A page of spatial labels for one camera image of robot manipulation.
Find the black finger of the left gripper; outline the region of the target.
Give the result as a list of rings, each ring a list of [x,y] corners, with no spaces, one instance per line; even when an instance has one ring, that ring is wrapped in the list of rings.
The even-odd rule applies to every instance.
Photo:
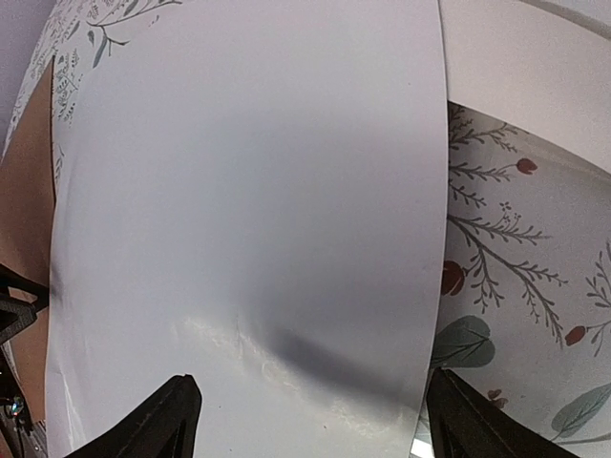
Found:
[[[33,302],[25,302],[10,295],[10,289],[34,295]],[[47,286],[30,281],[1,265],[1,343],[36,322],[37,314],[49,306]]]

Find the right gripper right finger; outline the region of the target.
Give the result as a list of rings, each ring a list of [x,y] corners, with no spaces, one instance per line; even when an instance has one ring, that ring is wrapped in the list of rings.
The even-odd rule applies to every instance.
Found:
[[[576,457],[511,419],[449,369],[432,372],[426,404],[436,457]]]

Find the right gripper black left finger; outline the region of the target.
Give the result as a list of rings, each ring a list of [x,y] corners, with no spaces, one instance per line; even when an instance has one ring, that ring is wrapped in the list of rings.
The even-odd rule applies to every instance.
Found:
[[[73,458],[194,456],[201,393],[191,375],[171,377],[110,430]]]

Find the white picture frame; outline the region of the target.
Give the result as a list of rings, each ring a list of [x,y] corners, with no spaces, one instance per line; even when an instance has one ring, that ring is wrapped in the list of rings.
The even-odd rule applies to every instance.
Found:
[[[447,237],[432,370],[610,453],[610,38],[545,1],[444,1]]]

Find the brown cardboard backing board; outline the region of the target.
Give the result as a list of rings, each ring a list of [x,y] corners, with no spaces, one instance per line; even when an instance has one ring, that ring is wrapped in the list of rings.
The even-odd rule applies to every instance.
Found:
[[[1,163],[1,263],[49,284],[54,189],[52,167],[53,64],[37,83]],[[11,340],[18,383],[32,419],[45,419],[49,310]]]

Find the landscape photo print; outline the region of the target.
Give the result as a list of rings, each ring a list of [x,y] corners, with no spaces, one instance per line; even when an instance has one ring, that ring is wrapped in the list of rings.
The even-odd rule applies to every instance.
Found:
[[[56,57],[49,454],[176,374],[199,457],[405,457],[447,206],[434,1],[99,1]]]

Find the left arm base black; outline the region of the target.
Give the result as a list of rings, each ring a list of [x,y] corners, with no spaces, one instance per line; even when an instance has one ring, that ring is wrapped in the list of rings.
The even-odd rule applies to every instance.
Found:
[[[12,457],[32,454],[32,418],[4,352],[1,352],[1,436]]]

